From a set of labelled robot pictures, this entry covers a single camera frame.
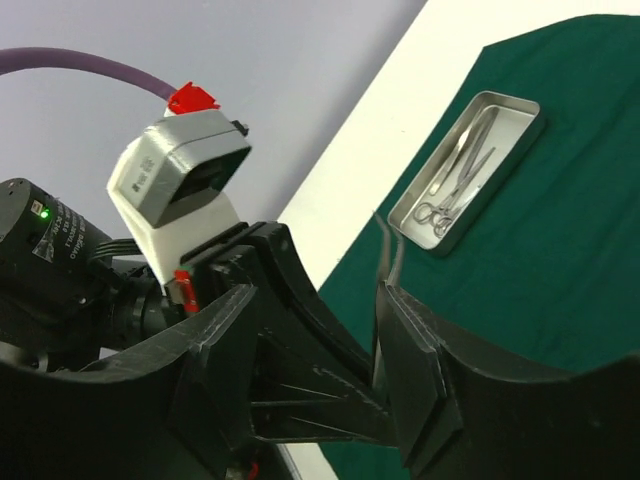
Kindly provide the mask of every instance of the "hemostat forceps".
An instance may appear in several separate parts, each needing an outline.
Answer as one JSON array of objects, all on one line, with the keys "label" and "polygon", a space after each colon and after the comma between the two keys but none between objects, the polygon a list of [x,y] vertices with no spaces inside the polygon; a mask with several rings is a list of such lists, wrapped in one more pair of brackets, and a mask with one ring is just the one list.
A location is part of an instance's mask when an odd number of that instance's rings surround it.
[{"label": "hemostat forceps", "polygon": [[451,209],[456,206],[456,203],[464,191],[482,167],[484,167],[487,160],[489,160],[489,157],[493,155],[495,150],[495,147],[491,147],[491,149],[478,161],[478,163],[473,165],[465,177],[458,178],[458,182],[451,193],[449,193],[449,195],[447,195],[439,205],[434,205],[431,202],[422,202],[418,204],[418,206],[413,210],[413,219],[421,225],[430,224],[434,228],[440,228],[439,225],[441,226],[441,221],[445,218],[449,219],[449,221],[453,220],[450,215]]},{"label": "hemostat forceps", "polygon": [[429,195],[433,196],[438,193],[440,187],[447,181],[449,174],[456,167],[456,164],[460,158],[465,154],[467,149],[473,144],[472,152],[469,155],[465,165],[462,167],[461,175],[466,176],[469,174],[470,165],[475,162],[482,144],[484,143],[489,130],[493,126],[493,122],[498,116],[498,109],[495,107],[488,107],[482,110],[471,124],[466,128],[464,132],[458,138],[458,141],[453,147],[453,150],[440,167],[440,170],[436,174],[433,182],[429,186]]},{"label": "hemostat forceps", "polygon": [[458,215],[460,215],[460,212],[462,212],[462,210],[467,208],[467,205],[471,203],[471,201],[475,198],[476,194],[481,188],[482,188],[482,185],[478,185],[476,188],[473,189],[471,193],[469,193],[469,195],[467,195],[467,198],[464,200],[464,202],[462,202],[460,205],[455,207],[450,212],[447,212],[445,215],[442,215],[438,219],[436,224],[433,226],[433,233],[435,233],[436,237],[438,238],[444,237],[444,234],[447,233],[447,230],[453,224],[454,220],[458,218]]}]

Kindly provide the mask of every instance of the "gray wall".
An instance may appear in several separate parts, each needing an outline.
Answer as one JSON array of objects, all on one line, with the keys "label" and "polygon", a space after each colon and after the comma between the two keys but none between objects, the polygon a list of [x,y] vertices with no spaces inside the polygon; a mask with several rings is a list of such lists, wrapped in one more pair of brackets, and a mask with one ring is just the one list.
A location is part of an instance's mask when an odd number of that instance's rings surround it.
[{"label": "gray wall", "polygon": [[[0,45],[84,50],[201,84],[252,128],[254,152],[228,187],[241,217],[274,219],[424,1],[0,0]],[[1,179],[26,177],[127,235],[105,184],[163,104],[60,70],[7,75],[2,96]]]}]

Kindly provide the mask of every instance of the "green cloth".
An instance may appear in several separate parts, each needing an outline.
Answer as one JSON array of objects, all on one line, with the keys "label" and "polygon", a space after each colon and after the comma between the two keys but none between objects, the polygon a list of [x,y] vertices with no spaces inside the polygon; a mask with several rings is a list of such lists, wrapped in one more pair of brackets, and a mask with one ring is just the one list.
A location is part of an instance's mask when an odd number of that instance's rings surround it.
[{"label": "green cloth", "polygon": [[[548,365],[584,371],[637,349],[640,17],[581,17],[485,48],[383,218],[482,90],[539,102],[547,127],[449,256],[407,242],[401,285],[443,318]],[[380,246],[371,221],[320,291],[367,348]],[[408,478],[391,449],[323,450],[342,480]]]}]

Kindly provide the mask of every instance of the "purple cable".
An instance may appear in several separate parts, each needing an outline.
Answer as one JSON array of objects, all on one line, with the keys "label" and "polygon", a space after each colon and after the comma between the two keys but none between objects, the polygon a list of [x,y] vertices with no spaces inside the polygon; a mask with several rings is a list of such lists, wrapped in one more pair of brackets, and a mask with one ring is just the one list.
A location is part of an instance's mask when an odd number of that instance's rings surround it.
[{"label": "purple cable", "polygon": [[62,48],[24,47],[0,50],[0,75],[30,68],[68,68],[97,73],[140,87],[169,100],[176,89],[142,70],[104,57]]}]

